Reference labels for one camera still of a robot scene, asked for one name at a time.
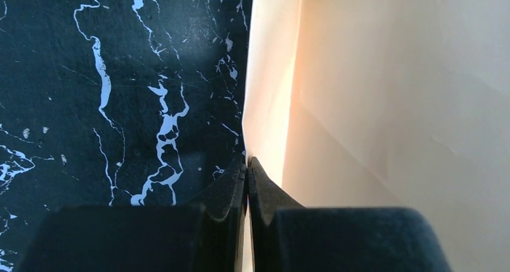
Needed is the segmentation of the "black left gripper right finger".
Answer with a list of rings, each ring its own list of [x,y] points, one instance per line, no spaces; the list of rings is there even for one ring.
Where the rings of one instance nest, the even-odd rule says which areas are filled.
[[[247,167],[255,271],[450,271],[425,217],[401,207],[306,208]]]

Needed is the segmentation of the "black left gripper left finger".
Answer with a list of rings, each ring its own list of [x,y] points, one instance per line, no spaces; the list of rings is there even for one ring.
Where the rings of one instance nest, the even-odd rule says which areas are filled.
[[[241,271],[245,165],[176,206],[82,206],[41,223],[19,271]]]

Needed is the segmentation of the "brown paper takeout bag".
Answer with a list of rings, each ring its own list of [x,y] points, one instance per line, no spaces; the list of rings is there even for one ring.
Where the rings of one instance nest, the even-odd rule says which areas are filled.
[[[509,270],[509,0],[253,0],[248,157],[306,206],[410,206]]]

